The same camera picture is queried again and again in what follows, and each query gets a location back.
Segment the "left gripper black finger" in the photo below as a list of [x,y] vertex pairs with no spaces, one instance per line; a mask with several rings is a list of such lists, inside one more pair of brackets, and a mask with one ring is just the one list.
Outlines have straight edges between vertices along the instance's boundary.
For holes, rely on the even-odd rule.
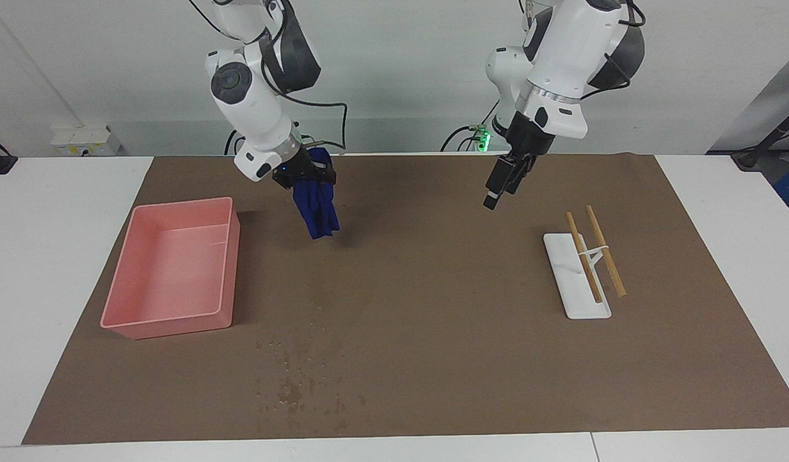
[[515,166],[509,175],[506,184],[506,193],[514,195],[520,187],[521,182],[529,174],[536,163],[537,155],[526,154],[523,158],[516,158]]
[[514,161],[508,155],[497,158],[488,180],[486,180],[486,197],[483,205],[489,210],[494,210],[500,197],[505,193],[515,167]]

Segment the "blue towel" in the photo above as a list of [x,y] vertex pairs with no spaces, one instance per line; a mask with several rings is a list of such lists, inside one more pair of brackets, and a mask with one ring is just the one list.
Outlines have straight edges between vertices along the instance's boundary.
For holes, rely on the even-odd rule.
[[[331,163],[327,149],[309,149],[315,162]],[[334,205],[335,186],[319,184],[315,180],[301,180],[293,187],[293,198],[312,239],[331,237],[341,229]]]

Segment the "water spill droplets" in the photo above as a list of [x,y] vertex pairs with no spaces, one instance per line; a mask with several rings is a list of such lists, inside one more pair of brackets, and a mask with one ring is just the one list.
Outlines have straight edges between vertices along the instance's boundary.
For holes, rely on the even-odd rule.
[[372,421],[347,336],[356,308],[325,304],[263,312],[255,398],[268,438],[347,438]]

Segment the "wooden rod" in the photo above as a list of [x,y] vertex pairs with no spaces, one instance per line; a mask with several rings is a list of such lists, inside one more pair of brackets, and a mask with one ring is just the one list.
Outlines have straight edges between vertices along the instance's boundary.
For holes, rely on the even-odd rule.
[[601,302],[603,301],[602,287],[597,282],[594,267],[592,266],[591,260],[589,258],[588,248],[583,242],[582,235],[577,230],[577,225],[573,218],[573,214],[571,212],[567,212],[565,213],[565,216],[566,222],[568,223],[568,229],[570,229],[570,234],[577,250],[577,257],[580,260],[582,270],[587,278],[589,289],[591,290],[594,302]]
[[617,265],[615,263],[613,255],[611,254],[611,249],[609,248],[609,245],[606,242],[606,238],[603,234],[602,228],[600,227],[600,223],[598,222],[596,213],[591,205],[585,205],[585,208],[587,210],[588,219],[591,223],[592,231],[594,233],[594,236],[596,237],[598,246],[600,246],[600,251],[602,252],[603,259],[605,260],[606,268],[609,272],[609,277],[611,277],[611,281],[613,283],[613,286],[615,287],[617,295],[620,296],[620,298],[623,298],[623,296],[628,295],[628,292],[624,286],[624,282],[622,281],[622,278],[620,277],[620,272],[618,272]]

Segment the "white rack base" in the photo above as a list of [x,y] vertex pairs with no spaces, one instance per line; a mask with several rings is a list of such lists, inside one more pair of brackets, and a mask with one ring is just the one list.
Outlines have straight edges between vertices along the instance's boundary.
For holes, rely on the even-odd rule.
[[[545,234],[543,242],[567,318],[571,320],[611,318],[611,307],[603,289],[603,301],[594,302],[571,234]],[[588,250],[588,254],[594,267],[597,282],[602,287],[596,270],[597,263],[603,258],[600,247]]]

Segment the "brown table mat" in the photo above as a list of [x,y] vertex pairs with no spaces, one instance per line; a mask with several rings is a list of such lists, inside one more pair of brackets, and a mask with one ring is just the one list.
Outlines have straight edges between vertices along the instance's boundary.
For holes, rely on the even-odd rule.
[[[789,388],[652,156],[551,155],[494,211],[484,156],[337,158],[341,231],[310,239],[290,192],[231,160],[152,161],[134,204],[231,197],[233,325],[132,340],[99,319],[118,237],[23,443],[264,439],[263,312],[361,313],[347,336],[372,421],[426,436],[789,427]],[[591,205],[628,292],[597,265],[612,317],[568,319],[543,242],[590,250]]]

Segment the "pink plastic bin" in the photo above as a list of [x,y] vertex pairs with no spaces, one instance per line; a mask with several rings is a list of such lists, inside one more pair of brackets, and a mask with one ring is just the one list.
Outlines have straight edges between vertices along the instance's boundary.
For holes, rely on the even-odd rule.
[[99,325],[136,340],[230,327],[240,231],[231,197],[135,207]]

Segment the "black stand leg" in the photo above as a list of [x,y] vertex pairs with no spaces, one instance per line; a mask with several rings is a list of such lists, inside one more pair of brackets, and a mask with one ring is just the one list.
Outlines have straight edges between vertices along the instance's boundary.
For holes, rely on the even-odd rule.
[[735,150],[729,157],[741,171],[758,171],[758,162],[777,142],[789,137],[789,114],[762,141],[755,146]]

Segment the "white wall socket box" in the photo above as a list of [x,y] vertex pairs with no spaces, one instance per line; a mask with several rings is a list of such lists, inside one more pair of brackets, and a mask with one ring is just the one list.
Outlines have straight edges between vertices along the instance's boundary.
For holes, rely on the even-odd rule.
[[117,156],[124,151],[124,146],[107,125],[56,129],[51,146],[63,156]]

